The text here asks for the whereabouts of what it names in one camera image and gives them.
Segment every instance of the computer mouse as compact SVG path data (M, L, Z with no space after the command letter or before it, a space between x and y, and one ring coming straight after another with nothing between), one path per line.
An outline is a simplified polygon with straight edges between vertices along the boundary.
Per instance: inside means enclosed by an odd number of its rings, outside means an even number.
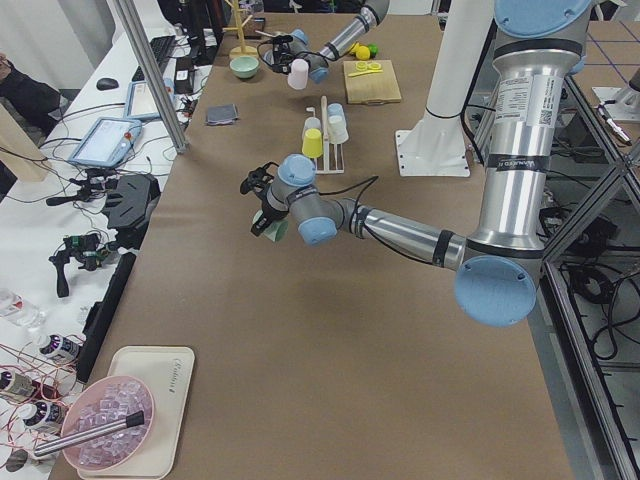
M112 90L118 88L120 84L115 78L104 77L96 82L96 88L98 90Z

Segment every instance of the white tray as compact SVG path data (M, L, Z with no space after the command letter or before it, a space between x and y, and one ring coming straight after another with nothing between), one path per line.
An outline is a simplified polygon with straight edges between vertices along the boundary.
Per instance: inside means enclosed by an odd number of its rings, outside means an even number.
M195 354L188 347L121 348L108 375L132 375L153 395L155 411L149 436L126 462L104 474L78 470L86 480L158 480L173 467Z

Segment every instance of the white sticker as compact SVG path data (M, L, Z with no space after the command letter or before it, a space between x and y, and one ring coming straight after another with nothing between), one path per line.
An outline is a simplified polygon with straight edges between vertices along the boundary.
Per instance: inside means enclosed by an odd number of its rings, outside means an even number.
M561 96L562 78L553 75L536 75L531 88L527 126L554 128Z
M532 77L512 78L500 82L495 123L524 122L527 119L532 84Z

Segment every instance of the white table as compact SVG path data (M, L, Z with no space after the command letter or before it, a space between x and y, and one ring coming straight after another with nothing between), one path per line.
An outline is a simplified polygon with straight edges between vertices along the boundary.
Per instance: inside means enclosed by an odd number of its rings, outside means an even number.
M149 39L157 36L175 34L173 30L152 29L147 31ZM186 44L180 39L178 45ZM188 53L188 45L176 47L173 56ZM126 35L121 35L115 42L102 63L87 81L71 107L65 113L68 119L59 123L48 139L82 138L99 117L122 117L124 107L110 106L88 110L84 113L73 114L80 110L111 103L123 103L127 88L131 81L137 61ZM204 85L211 67L199 67L194 81L194 95ZM165 70L165 76L173 80L175 60L171 59ZM102 77L115 78L119 87L113 90L99 91L96 82ZM176 109L182 104L176 97ZM66 159L72 153L77 141L55 141L44 145L42 153L49 158ZM133 150L135 155L121 168L127 172L152 173L157 176L160 188L164 188L166 178L171 170L176 151L167 135L167 130L161 121L146 123L136 140ZM62 179L78 176L78 169L64 161L52 161L52 167ZM114 240L115 231L107 231L107 218L100 209L103 200L94 200L81 204L87 209L85 215L72 203L49 207L44 199L49 196L73 195L79 187L70 185L66 193L61 192L62 185L67 182L54 174L49 174L43 182L16 182L8 197L0 203L0 285L12 289L25 299L39 305L47 313L47 321L42 331L47 334L81 335L88 309L96 301L102 300L111 276L118 262L118 255L111 255L107 262L93 272L78 270L78 262L74 259L65 266L65 274L69 283L70 294L66 298L58 298L56 294L56 271L48 261L50 255L61 244L65 235L81 235L94 229L104 230L103 241ZM22 348L32 337L32 333L3 324L0 343L14 348ZM29 350L35 353L33 346ZM15 358L0 351L0 364L15 364ZM0 400L0 412L8 405ZM4 425L7 415L0 417L0 424ZM0 443L6 441L4 432L0 432ZM0 446L0 465L10 453L10 448ZM26 467L11 474L12 480L37 480L46 478L51 466L42 465L39 468ZM10 474L0 470L0 478Z

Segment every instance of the bowl of ice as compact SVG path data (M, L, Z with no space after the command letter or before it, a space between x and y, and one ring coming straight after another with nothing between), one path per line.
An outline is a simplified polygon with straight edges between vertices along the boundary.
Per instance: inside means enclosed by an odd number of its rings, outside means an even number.
M106 377L88 387L71 406L62 436L144 411L144 424L105 435L63 450L78 470L105 472L129 459L144 443L153 420L153 397L139 379L127 375Z

